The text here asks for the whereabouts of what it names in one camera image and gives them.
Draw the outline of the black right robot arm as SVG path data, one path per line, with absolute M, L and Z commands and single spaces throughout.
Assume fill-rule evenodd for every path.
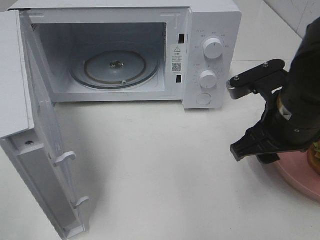
M 230 146 L 236 161 L 257 156 L 263 164 L 278 161 L 279 153 L 306 152 L 320 139 L 320 20 L 307 26 L 290 65 L 273 59 L 226 83 L 232 99 L 251 93 L 266 101 L 259 122 Z

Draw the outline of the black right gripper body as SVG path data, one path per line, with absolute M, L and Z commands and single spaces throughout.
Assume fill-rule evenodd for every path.
M 308 149 L 318 141 L 318 93 L 314 88 L 283 87 L 261 119 L 266 153 Z

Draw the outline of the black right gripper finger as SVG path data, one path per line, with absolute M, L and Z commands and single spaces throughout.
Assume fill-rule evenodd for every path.
M 245 157 L 262 154 L 277 154 L 277 146 L 261 122 L 246 130 L 245 135 L 230 146 L 237 162 Z
M 277 153 L 265 153 L 257 155 L 257 159 L 261 164 L 268 165 L 280 160 Z

